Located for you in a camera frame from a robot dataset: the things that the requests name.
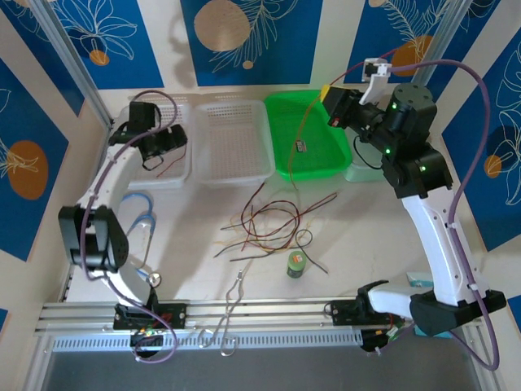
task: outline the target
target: red wire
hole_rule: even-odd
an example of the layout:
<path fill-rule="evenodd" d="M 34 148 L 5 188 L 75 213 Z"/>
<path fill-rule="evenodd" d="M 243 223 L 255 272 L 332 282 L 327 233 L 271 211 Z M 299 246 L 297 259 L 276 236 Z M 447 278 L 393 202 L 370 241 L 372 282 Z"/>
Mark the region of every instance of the red wire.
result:
<path fill-rule="evenodd" d="M 181 156 L 179 159 L 176 159 L 176 160 L 174 160 L 172 163 L 170 163 L 169 166 L 168 166 L 166 169 L 164 169 L 163 171 L 161 171 L 159 174 L 157 174 L 157 175 L 155 176 L 156 178 L 159 178 L 161 175 L 163 175 L 164 173 L 166 173 L 166 172 L 170 169 L 170 167 L 173 166 L 174 163 L 176 163 L 177 161 L 182 160 L 182 159 L 186 156 L 186 146 L 187 146 L 187 145 L 188 145 L 188 144 L 185 144 L 185 151 L 182 153 L 182 156 Z"/>
<path fill-rule="evenodd" d="M 279 249 L 283 249 L 283 248 L 288 248 L 291 245 L 292 240 L 295 238 L 296 232 L 299 230 L 301 218 L 306 213 L 310 213 L 313 210 L 320 208 L 324 204 L 327 204 L 327 203 L 331 202 L 337 196 L 337 193 L 329 194 L 328 196 L 322 198 L 318 202 L 310 205 L 302 213 L 299 211 L 297 206 L 293 202 L 291 202 L 291 201 L 288 201 L 288 200 L 275 200 L 275 201 L 271 201 L 268 204 L 264 205 L 259 210 L 257 210 L 256 212 L 254 212 L 254 213 L 253 213 L 253 207 L 252 207 L 252 213 L 251 213 L 251 216 L 250 216 L 250 220 L 247 221 L 247 222 L 244 221 L 244 214 L 246 213 L 246 210 L 247 210 L 248 206 L 251 205 L 253 199 L 255 198 L 255 196 L 257 194 L 259 194 L 259 192 L 264 187 L 264 185 L 265 184 L 262 183 L 260 185 L 260 187 L 255 191 L 255 193 L 253 193 L 252 197 L 248 200 L 246 205 L 244 205 L 243 211 L 241 212 L 240 222 L 241 222 L 241 226 L 243 227 L 244 231 L 247 233 L 247 238 L 246 238 L 246 241 L 244 242 L 244 245 L 246 243 L 251 243 L 251 244 L 253 244 L 253 245 L 257 246 L 257 247 L 261 247 L 261 248 L 268 249 L 268 250 L 279 250 Z M 276 204 L 288 204 L 295 211 L 292 212 L 291 210 L 287 210 L 287 209 L 283 209 L 283 208 L 279 208 L 279 207 L 273 208 L 273 205 L 276 205 Z M 267 212 L 267 211 L 272 210 L 272 209 L 276 209 L 276 210 L 278 210 L 280 212 L 288 213 L 288 214 L 291 215 L 291 218 L 289 220 L 287 220 L 284 224 L 282 224 L 279 228 L 276 228 L 275 230 L 271 231 L 268 234 L 264 234 L 264 235 L 257 234 L 256 227 L 255 227 L 255 221 L 254 221 L 255 217 L 258 216 L 261 213 Z M 270 236 L 273 236 L 273 235 L 277 234 L 278 232 L 280 232 L 281 230 L 283 230 L 285 227 L 290 225 L 292 222 L 294 222 L 295 225 L 291 229 L 290 234 L 287 236 L 288 237 L 287 242 L 285 242 L 282 246 L 273 248 L 273 247 L 270 247 L 268 245 L 264 245 L 264 244 L 261 245 L 261 244 L 256 243 L 255 240 L 259 240 L 259 239 L 262 239 L 262 238 L 269 238 Z"/>

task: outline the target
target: white plastic basket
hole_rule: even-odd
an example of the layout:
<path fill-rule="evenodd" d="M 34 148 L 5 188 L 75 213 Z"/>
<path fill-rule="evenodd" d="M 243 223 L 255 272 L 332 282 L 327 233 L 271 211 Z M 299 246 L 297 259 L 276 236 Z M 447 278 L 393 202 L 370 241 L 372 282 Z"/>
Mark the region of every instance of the white plastic basket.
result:
<path fill-rule="evenodd" d="M 172 120 L 175 113 L 172 104 L 166 98 L 146 98 L 140 99 L 143 102 L 150 102 L 157 105 L 161 111 L 161 123 L 166 124 Z M 172 189 L 181 187 L 188 174 L 190 173 L 191 163 L 191 138 L 190 138 L 190 112 L 191 106 L 186 103 L 184 99 L 175 98 L 177 103 L 177 119 L 175 124 L 181 124 L 188 137 L 188 144 L 186 147 L 180 147 L 163 155 L 164 162 L 156 169 L 148 171 L 141 167 L 134 179 L 129 184 L 130 190 L 142 189 Z M 129 107 L 123 108 L 120 115 L 114 122 L 113 129 L 117 130 L 121 124 L 129 119 Z M 176 161 L 172 167 L 161 174 L 159 178 L 157 175 L 161 173 L 170 164 Z"/>
<path fill-rule="evenodd" d="M 192 113 L 196 181 L 210 187 L 261 184 L 275 172 L 268 113 L 258 100 L 203 104 Z"/>

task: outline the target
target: tangled wires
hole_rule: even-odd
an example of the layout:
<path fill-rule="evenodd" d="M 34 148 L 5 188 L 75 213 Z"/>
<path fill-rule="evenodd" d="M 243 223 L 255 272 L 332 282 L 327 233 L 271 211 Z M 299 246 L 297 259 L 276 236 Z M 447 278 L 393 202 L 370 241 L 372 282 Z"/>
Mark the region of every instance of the tangled wires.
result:
<path fill-rule="evenodd" d="M 244 246 L 246 244 L 251 244 L 259 249 L 261 249 L 264 253 L 261 255 L 249 256 L 249 257 L 240 257 L 230 259 L 230 261 L 244 261 L 247 259 L 257 259 L 269 257 L 270 255 L 283 252 L 291 248 L 299 248 L 309 259 L 311 263 L 317 266 L 320 270 L 327 274 L 327 270 L 316 263 L 313 259 L 309 257 L 309 255 L 305 252 L 304 248 L 309 246 L 313 241 L 313 233 L 307 228 L 300 228 L 300 224 L 302 223 L 302 217 L 312 212 L 313 210 L 319 209 L 322 206 L 329 204 L 332 200 L 334 200 L 338 193 L 331 193 L 327 197 L 319 200 L 315 204 L 309 206 L 304 212 L 299 211 L 297 206 L 288 200 L 275 200 L 271 201 L 268 204 L 264 205 L 262 208 L 258 209 L 254 212 L 252 201 L 257 194 L 264 187 L 264 183 L 260 185 L 255 193 L 253 193 L 250 200 L 244 206 L 243 211 L 240 215 L 240 222 L 237 224 L 231 224 L 229 226 L 224 226 L 221 228 L 222 231 L 234 230 L 236 228 L 242 228 L 243 231 L 247 234 L 245 240 L 239 241 L 238 243 L 230 244 L 224 247 L 219 253 L 217 253 L 214 257 L 219 257 L 222 253 L 230 248 L 235 248 L 238 246 Z M 250 209 L 250 216 L 247 217 L 247 211 Z M 256 217 L 260 217 L 264 214 L 267 214 L 272 211 L 278 211 L 281 213 L 285 213 L 288 215 L 288 220 L 284 222 L 278 228 L 272 230 L 267 234 L 261 234 L 257 232 L 257 225 L 255 222 Z M 301 240 L 307 236 L 307 240 L 305 243 L 301 243 Z"/>

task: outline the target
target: white robotic arm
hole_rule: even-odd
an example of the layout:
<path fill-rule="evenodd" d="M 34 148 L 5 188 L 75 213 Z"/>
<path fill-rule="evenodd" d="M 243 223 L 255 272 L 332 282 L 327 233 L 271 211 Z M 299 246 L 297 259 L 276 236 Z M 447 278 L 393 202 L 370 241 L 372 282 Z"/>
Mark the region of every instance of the white robotic arm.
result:
<path fill-rule="evenodd" d="M 449 224 L 454 199 L 452 178 L 444 157 L 427 142 L 436 115 L 431 92 L 414 83 L 398 85 L 385 110 L 377 107 L 387 85 L 389 64 L 368 59 L 365 93 L 326 86 L 321 100 L 329 125 L 353 129 L 382 157 L 383 175 L 413 219 L 431 267 L 434 289 L 396 286 L 379 281 L 359 289 L 356 305 L 345 306 L 345 319 L 367 320 L 371 314 L 390 313 L 412 319 L 427 335 L 452 330 L 488 312 L 506 306 L 501 292 L 489 289 L 472 261 L 458 221 Z M 475 283 L 462 266 L 452 229 L 456 229 Z"/>
<path fill-rule="evenodd" d="M 100 279 L 120 293 L 118 298 L 122 305 L 137 303 L 150 306 L 155 293 L 138 276 L 131 262 L 127 262 L 129 243 L 116 217 L 120 202 L 140 165 L 146 169 L 148 159 L 158 156 L 162 161 L 161 155 L 165 152 L 187 143 L 184 129 L 180 125 L 172 125 L 175 117 L 164 128 L 155 127 L 156 113 L 159 109 L 152 103 L 131 102 L 129 120 L 111 136 L 111 146 L 93 184 L 75 206 L 63 207 L 59 212 L 69 261 L 73 265 L 86 267 L 87 277 L 95 279 L 103 276 Z M 143 134 L 151 128 L 157 130 L 145 137 Z M 81 248 L 81 222 L 87 211 L 85 246 Z M 81 251 L 85 251 L 83 260 Z"/>
<path fill-rule="evenodd" d="M 429 191 L 427 198 L 422 199 L 418 195 L 412 195 L 402 199 L 402 203 L 413 219 L 427 255 L 436 300 L 439 303 L 457 307 L 458 303 L 470 304 L 475 301 L 475 298 L 467 286 L 465 272 L 458 261 L 458 254 L 448 232 L 447 216 L 453 198 L 452 190 L 441 187 Z M 458 223 L 456 229 L 474 271 L 479 294 L 485 298 L 488 284 L 474 265 L 471 250 Z M 411 297 L 429 290 L 431 289 L 386 283 L 371 289 L 369 298 L 375 311 L 389 312 L 411 319 Z"/>
<path fill-rule="evenodd" d="M 103 170 L 122 147 L 123 144 L 115 144 L 107 149 L 105 161 L 103 162 L 96 179 L 89 190 L 87 190 L 87 192 L 78 200 L 78 204 L 82 209 L 86 208 L 89 203 L 89 198 L 93 194 L 95 183 L 98 183 Z M 95 212 L 100 206 L 103 206 L 117 215 L 121 200 L 123 200 L 123 195 L 127 192 L 130 181 L 142 164 L 143 158 L 137 147 L 126 149 L 112 166 L 108 176 L 105 177 L 99 190 L 98 198 L 92 205 L 91 210 Z M 95 235 L 94 225 L 87 228 L 86 233 Z M 111 282 L 118 291 L 123 293 L 124 296 L 143 305 L 147 303 L 148 297 L 151 293 L 151 287 L 147 282 L 139 277 L 138 273 L 136 273 L 135 267 L 130 262 L 123 263 L 123 265 L 115 272 L 110 270 L 92 270 L 93 276 L 102 275 L 103 273 L 108 274 Z M 119 297 L 118 300 L 122 305 L 131 305 Z"/>

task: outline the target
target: green plastic tray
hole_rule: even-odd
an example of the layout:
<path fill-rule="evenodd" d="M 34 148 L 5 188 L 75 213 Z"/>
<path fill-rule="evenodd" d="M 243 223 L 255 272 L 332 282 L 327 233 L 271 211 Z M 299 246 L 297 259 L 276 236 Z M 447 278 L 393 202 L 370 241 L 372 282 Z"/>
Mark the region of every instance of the green plastic tray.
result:
<path fill-rule="evenodd" d="M 274 145 L 275 168 L 290 180 L 288 161 L 306 109 L 320 91 L 304 90 L 272 94 L 265 100 Z M 330 177 L 346 169 L 352 161 L 345 132 L 327 124 L 326 109 L 317 102 L 302 130 L 302 152 L 295 151 L 291 171 L 294 181 Z"/>

